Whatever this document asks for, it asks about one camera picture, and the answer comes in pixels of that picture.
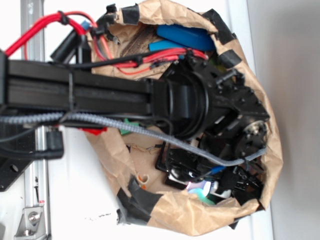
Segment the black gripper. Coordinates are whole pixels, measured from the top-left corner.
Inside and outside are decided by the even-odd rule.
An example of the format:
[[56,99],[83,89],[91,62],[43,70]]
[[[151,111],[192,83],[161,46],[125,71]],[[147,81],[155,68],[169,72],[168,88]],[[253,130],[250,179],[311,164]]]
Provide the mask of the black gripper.
[[164,184],[178,190],[203,189],[203,194],[215,204],[235,198],[240,205],[259,200],[264,184],[256,161],[253,165],[221,166],[181,148],[172,148],[165,141],[155,168],[166,173]]

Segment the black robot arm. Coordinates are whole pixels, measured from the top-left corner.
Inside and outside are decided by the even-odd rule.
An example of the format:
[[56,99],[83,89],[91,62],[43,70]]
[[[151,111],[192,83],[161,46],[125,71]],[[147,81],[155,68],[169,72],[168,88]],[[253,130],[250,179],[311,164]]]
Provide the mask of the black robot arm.
[[33,128],[113,127],[162,140],[156,169],[166,183],[212,183],[211,197],[258,199],[250,165],[265,153],[269,114],[245,76],[220,71],[194,50],[170,49],[159,79],[132,81],[89,72],[90,64],[9,60],[0,54],[0,121]]

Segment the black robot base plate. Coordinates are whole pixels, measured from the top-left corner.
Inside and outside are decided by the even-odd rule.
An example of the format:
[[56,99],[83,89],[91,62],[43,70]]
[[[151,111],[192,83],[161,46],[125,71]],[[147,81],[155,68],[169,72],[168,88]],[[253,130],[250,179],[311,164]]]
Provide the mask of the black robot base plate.
[[0,192],[7,191],[33,162],[31,159],[0,157]]

